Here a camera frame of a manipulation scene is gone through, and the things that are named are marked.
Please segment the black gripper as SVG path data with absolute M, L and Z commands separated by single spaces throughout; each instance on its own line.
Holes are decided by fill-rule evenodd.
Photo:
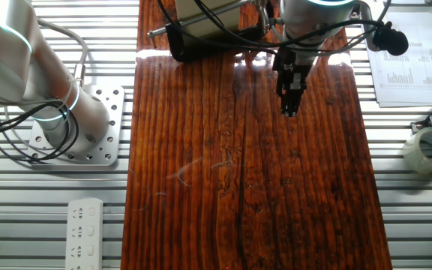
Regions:
M 295 117 L 299 110 L 314 60 L 314 56 L 294 52 L 287 47 L 281 46 L 277 50 L 272 70 L 277 72 L 276 92 L 280 97 L 281 112 L 286 117 Z

